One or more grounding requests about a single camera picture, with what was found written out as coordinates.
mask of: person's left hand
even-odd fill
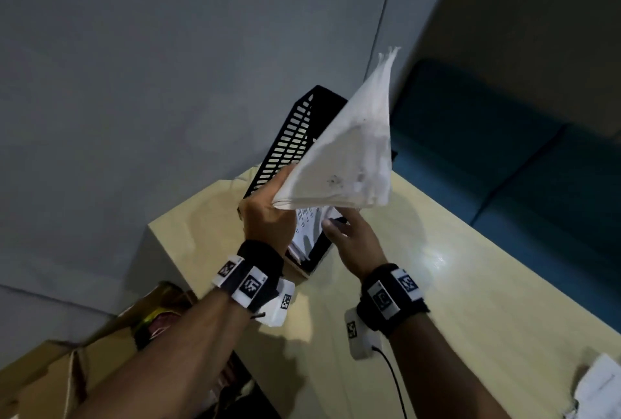
[[[283,258],[298,220],[295,210],[278,210],[271,203],[294,167],[295,164],[283,167],[272,180],[239,204],[246,239],[269,244]]]

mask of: white device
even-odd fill
[[[284,319],[287,317],[291,298],[293,298],[293,293],[296,291],[296,285],[281,277],[278,281],[277,290],[278,296],[261,306],[255,314],[257,321],[271,328],[283,325]]]
[[[354,360],[370,359],[373,356],[373,347],[382,349],[381,334],[368,328],[356,313],[355,306],[345,312],[345,325],[350,354]]]

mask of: person's right hand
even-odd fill
[[[361,282],[377,267],[387,264],[384,251],[372,227],[353,208],[337,207],[347,218],[348,225],[335,220],[323,220],[323,232],[338,248],[338,254],[347,269]]]

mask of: desk surface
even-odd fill
[[[199,297],[243,240],[236,209],[255,171],[150,224]],[[392,187],[388,206],[363,211],[387,258],[425,289],[436,325],[511,417],[559,417],[576,369],[599,352],[617,358],[621,335],[394,172]],[[236,352],[282,417],[401,416],[384,360],[349,354],[343,314],[359,289],[331,250],[298,284],[284,326],[246,330]],[[384,351],[394,361],[386,340]]]

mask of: blue sofa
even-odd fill
[[[621,149],[417,63],[391,116],[393,168],[621,331]]]

